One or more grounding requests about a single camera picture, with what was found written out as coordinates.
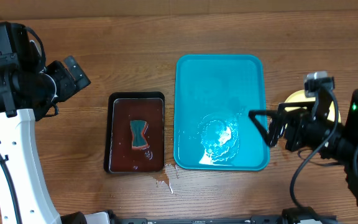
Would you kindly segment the yellow-green plate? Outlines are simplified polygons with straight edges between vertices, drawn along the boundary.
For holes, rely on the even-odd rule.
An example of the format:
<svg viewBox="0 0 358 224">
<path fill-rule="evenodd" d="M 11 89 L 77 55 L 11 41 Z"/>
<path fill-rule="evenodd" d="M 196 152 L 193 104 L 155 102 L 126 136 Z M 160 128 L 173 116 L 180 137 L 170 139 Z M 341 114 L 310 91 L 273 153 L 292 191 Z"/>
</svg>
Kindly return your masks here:
<svg viewBox="0 0 358 224">
<path fill-rule="evenodd" d="M 286 100 L 285 103 L 296 103 L 296 102 L 314 102 L 316 100 L 315 97 L 310 97 L 307 98 L 305 96 L 305 91 L 304 90 L 299 90 L 296 91 L 294 93 L 292 93 Z M 334 121 L 335 119 L 335 108 L 334 108 L 334 103 L 332 102 L 330 107 L 329 107 L 329 114 L 328 114 L 328 120 L 330 121 Z"/>
</svg>

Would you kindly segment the green orange sponge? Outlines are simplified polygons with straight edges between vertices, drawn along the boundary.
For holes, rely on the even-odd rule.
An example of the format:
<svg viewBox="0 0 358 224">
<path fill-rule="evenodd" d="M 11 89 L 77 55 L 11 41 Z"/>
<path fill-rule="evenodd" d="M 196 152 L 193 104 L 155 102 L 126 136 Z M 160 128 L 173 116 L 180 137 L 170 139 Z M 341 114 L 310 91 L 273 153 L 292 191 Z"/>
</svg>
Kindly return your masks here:
<svg viewBox="0 0 358 224">
<path fill-rule="evenodd" d="M 149 127 L 148 123 L 144 120 L 132 120 L 130 121 L 131 133 L 132 133 L 132 150 L 144 150 L 149 147 L 146 140 L 145 133 Z"/>
</svg>

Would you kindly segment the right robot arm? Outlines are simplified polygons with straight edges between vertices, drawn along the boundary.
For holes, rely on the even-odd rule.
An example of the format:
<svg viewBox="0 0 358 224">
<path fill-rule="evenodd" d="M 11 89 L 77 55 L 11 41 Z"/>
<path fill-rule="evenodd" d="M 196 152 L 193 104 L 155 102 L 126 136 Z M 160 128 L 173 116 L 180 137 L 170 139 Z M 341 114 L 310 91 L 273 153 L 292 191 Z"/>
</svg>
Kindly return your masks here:
<svg viewBox="0 0 358 224">
<path fill-rule="evenodd" d="M 334 78 L 325 71 L 309 73 L 304 87 L 307 101 L 281 103 L 276 110 L 251 110 L 249 118 L 269 147 L 284 138 L 288 151 L 311 151 L 290 182 L 290 196 L 296 207 L 285 209 L 278 223 L 335 223 L 334 218 L 322 217 L 296 199 L 295 182 L 307 163 L 319 154 L 322 159 L 332 160 L 327 166 L 343 166 L 347 187 L 358 206 L 358 89 L 352 94 L 346 123 L 341 124 Z"/>
</svg>

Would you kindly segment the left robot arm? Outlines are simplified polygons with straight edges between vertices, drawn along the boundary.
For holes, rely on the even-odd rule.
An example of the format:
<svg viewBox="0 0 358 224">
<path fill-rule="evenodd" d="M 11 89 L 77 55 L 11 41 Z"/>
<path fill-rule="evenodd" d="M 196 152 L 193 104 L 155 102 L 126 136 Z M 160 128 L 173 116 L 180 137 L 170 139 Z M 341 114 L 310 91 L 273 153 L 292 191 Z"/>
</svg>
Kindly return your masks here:
<svg viewBox="0 0 358 224">
<path fill-rule="evenodd" d="M 38 35 L 23 24 L 0 22 L 0 211 L 4 223 L 84 223 L 60 215 L 45 183 L 35 123 L 56 116 L 58 104 L 90 84 L 69 56 L 46 62 Z"/>
</svg>

